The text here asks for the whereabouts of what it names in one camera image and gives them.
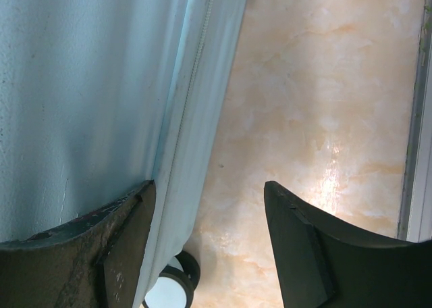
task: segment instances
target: floor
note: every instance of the floor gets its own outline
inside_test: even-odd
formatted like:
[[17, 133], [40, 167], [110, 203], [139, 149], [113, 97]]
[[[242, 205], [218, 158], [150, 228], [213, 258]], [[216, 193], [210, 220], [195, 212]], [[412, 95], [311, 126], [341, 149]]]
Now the floor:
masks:
[[424, 0], [248, 0], [195, 229], [193, 307], [283, 307], [276, 180], [394, 236]]

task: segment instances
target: wheel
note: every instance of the wheel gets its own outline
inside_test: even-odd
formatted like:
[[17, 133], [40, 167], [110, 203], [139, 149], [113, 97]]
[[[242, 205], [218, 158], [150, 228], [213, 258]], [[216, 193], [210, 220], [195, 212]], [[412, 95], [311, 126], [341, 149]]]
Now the wheel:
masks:
[[194, 286], [187, 275], [168, 265], [142, 304], [144, 308], [190, 308], [193, 299]]
[[176, 255], [175, 258], [180, 262], [184, 273], [188, 276], [195, 290], [198, 286], [198, 283], [200, 282], [200, 265], [198, 264], [196, 259], [191, 256], [191, 254], [185, 251], [182, 251], [179, 255]]

